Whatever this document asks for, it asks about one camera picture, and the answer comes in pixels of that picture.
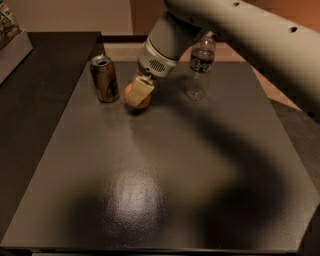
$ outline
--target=bottle label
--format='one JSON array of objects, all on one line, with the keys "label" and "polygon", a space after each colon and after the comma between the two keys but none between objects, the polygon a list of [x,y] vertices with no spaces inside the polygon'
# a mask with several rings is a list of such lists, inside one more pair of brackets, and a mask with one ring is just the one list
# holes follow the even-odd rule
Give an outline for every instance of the bottle label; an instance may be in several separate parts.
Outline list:
[{"label": "bottle label", "polygon": [[190,68],[196,72],[206,73],[212,69],[212,59],[200,59],[194,56],[191,56],[190,59]]}]

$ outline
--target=aluminum can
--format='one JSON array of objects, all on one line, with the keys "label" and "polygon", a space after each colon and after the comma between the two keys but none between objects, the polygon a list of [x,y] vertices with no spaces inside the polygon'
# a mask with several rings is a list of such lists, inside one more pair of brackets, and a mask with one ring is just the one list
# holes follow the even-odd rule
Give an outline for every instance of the aluminum can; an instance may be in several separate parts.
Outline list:
[{"label": "aluminum can", "polygon": [[114,64],[110,57],[98,55],[91,59],[91,75],[101,102],[114,102],[119,97],[119,87]]}]

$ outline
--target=dark gray tabletop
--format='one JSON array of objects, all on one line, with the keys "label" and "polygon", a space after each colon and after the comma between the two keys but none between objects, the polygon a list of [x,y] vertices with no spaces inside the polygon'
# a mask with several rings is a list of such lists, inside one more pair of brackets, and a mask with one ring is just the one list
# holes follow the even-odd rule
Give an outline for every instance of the dark gray tabletop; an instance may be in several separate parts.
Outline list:
[{"label": "dark gray tabletop", "polygon": [[216,63],[200,102],[186,69],[132,112],[87,67],[1,246],[296,252],[319,196],[250,66]]},{"label": "dark gray tabletop", "polygon": [[29,33],[33,51],[0,85],[0,240],[100,33]]},{"label": "dark gray tabletop", "polygon": [[320,193],[320,124],[276,101],[272,106]]}]

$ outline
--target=screw hole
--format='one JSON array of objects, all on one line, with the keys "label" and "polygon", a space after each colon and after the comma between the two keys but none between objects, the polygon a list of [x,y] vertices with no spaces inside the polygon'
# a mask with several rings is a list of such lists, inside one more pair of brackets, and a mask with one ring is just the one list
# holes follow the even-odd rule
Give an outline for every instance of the screw hole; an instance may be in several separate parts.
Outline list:
[{"label": "screw hole", "polygon": [[289,30],[290,30],[291,33],[294,33],[294,32],[296,32],[298,30],[298,28],[297,27],[292,27]]},{"label": "screw hole", "polygon": [[308,116],[311,117],[311,118],[314,118],[315,114],[313,112],[308,112]]}]

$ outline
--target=wall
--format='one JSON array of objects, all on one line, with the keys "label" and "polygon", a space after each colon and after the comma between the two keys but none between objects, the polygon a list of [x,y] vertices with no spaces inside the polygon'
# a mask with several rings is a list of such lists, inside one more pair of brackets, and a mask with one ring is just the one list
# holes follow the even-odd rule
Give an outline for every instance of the wall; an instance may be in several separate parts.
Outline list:
[{"label": "wall", "polygon": [[132,35],[129,0],[5,0],[27,31],[101,31]]}]

